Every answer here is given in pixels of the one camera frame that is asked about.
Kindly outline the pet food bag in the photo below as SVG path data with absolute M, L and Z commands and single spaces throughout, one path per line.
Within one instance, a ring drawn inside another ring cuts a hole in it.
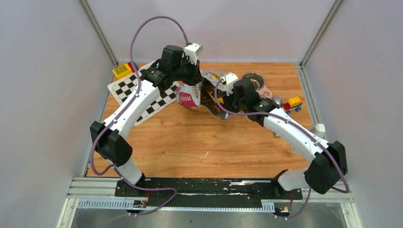
M 216 103 L 214 89 L 218 80 L 225 75 L 215 70 L 202 70 L 203 80 L 196 85 L 182 84 L 175 90 L 177 102 L 187 108 L 198 112 L 209 112 L 220 120 L 229 118 Z

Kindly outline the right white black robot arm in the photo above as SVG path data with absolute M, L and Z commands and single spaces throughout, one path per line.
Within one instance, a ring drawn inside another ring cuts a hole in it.
M 229 115 L 245 116 L 283 138 L 301 154 L 309 166 L 281 171 L 274 177 L 272 194 L 284 198 L 291 190 L 310 188 L 319 194 L 330 189 L 349 193 L 345 147 L 330 143 L 292 119 L 276 102 L 261 98 L 252 82 L 223 76 L 215 84 L 214 100 Z

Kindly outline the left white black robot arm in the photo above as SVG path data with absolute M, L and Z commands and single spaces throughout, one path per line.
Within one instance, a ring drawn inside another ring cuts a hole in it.
M 148 107 L 165 93 L 174 82 L 195 85 L 202 81 L 198 55 L 200 44 L 190 43 L 185 48 L 167 45 L 160 59 L 152 61 L 135 72 L 137 86 L 120 107 L 102 123 L 90 126 L 92 152 L 108 160 L 128 181 L 127 190 L 134 196 L 145 192 L 143 173 L 132 160 L 133 149 L 126 141 L 129 132 Z

